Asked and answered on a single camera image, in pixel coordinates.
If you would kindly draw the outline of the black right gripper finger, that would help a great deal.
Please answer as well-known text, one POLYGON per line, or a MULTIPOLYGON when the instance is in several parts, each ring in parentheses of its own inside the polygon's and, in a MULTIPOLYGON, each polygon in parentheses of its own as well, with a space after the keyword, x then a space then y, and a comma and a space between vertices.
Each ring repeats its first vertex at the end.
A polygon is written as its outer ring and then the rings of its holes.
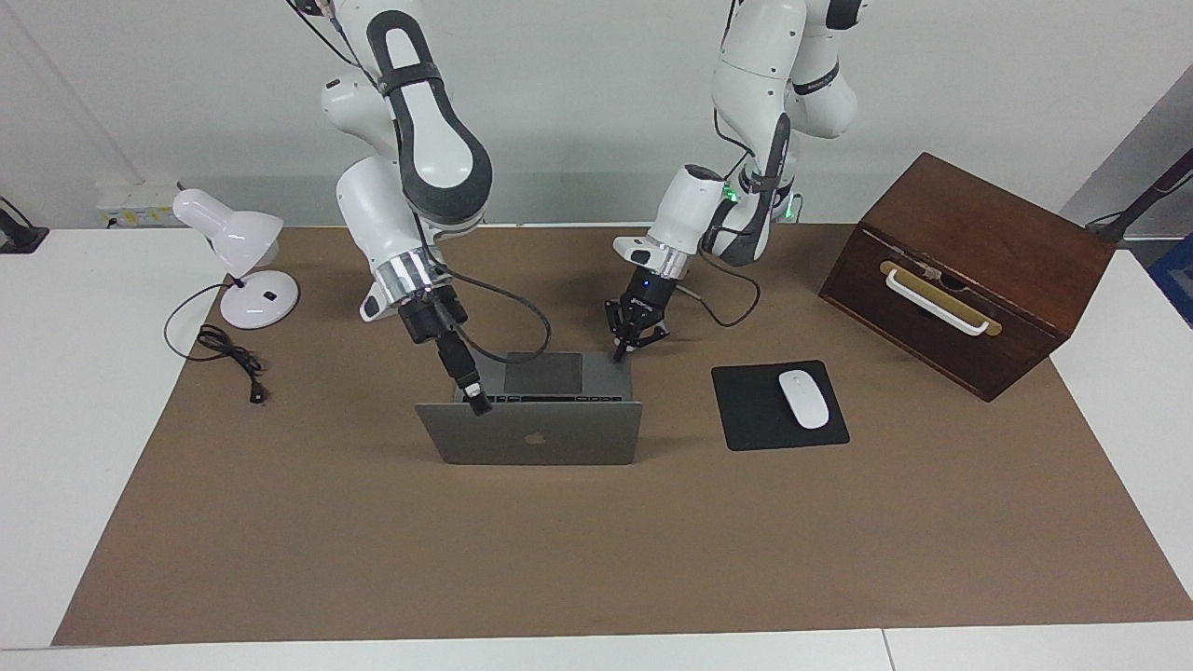
POLYGON ((435 339, 435 347, 443 367, 453 378, 457 388, 472 410, 472 415, 483 415, 483 384, 472 352, 459 333, 443 333, 435 339))
POLYGON ((453 330, 447 332, 447 373, 459 388, 474 415, 486 415, 493 410, 492 402, 483 390, 482 378, 472 359, 472 353, 460 339, 459 333, 453 330))

